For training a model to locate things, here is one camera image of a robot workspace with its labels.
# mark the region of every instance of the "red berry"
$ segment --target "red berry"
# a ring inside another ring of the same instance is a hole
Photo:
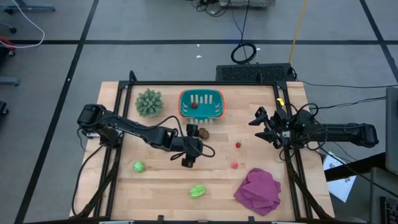
[[[237,162],[233,162],[233,163],[231,164],[231,168],[232,168],[232,169],[237,169],[237,168],[238,168],[238,163],[237,163]]]

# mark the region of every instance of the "wooden tabletop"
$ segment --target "wooden tabletop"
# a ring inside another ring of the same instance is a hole
[[[117,86],[117,82],[102,83],[98,103],[108,110],[114,107]],[[156,118],[140,117],[134,105],[138,93],[144,92],[147,88],[162,93],[165,106]],[[211,124],[199,124],[199,127],[209,131],[210,138],[204,142],[216,150],[216,156],[213,158],[201,156],[192,169],[187,169],[181,166],[180,159],[170,161],[173,153],[154,149],[135,136],[125,135],[111,218],[156,220],[158,215],[164,215],[165,220],[246,221],[248,216],[254,216],[257,221],[294,220],[288,175],[284,162],[279,159],[279,150],[254,136],[254,133],[262,131],[264,127],[248,126],[248,122],[254,119],[258,107],[265,107],[269,114],[275,111],[274,92],[271,86],[135,85],[132,88],[127,118],[150,126],[167,116],[178,116],[179,94],[184,90],[195,88],[215,89],[224,94],[226,107],[224,118]],[[292,104],[299,108],[307,103],[301,82],[288,83],[288,88]],[[123,98],[119,111],[123,110]],[[171,119],[163,126],[176,128],[177,123]],[[242,143],[239,149],[235,147],[237,141]],[[98,148],[98,142],[98,138],[88,141],[84,160]],[[103,149],[95,155],[81,174],[75,202],[77,212],[82,210],[98,188],[104,152]],[[306,149],[302,149],[301,152],[308,189],[323,209],[334,216],[320,156]],[[134,172],[132,166],[135,161],[145,163],[146,170],[143,173]],[[231,168],[231,163],[235,161],[239,163],[238,169]],[[263,217],[246,209],[233,197],[246,174],[255,167],[270,172],[274,179],[281,183],[282,188],[279,194],[280,205]],[[204,196],[192,199],[189,189],[196,184],[204,184],[207,191]],[[302,196],[298,188],[297,192],[300,212],[302,217],[305,217]],[[101,214],[105,213],[108,191],[103,197]]]

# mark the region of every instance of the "pink cloth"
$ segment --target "pink cloth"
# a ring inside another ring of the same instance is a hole
[[[274,181],[272,174],[253,168],[235,192],[234,197],[246,208],[260,215],[267,215],[280,204],[278,193],[280,193],[280,183]]]

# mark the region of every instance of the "plastic basket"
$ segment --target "plastic basket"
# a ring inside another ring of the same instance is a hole
[[[196,102],[198,108],[192,108]],[[205,121],[222,118],[225,111],[224,96],[218,90],[185,90],[180,94],[178,110],[182,118]]]

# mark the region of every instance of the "yellow cable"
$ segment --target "yellow cable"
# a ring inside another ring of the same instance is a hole
[[[308,0],[304,0],[303,9],[301,10],[300,18],[298,19],[296,32],[294,33],[292,48],[290,49],[289,63],[292,63],[294,47],[295,47],[295,44],[296,44],[296,38],[297,38],[297,35],[299,34],[299,31],[300,31],[301,21],[303,20],[303,17],[304,17],[304,12],[305,12],[305,8],[307,6],[307,2],[308,2]]]

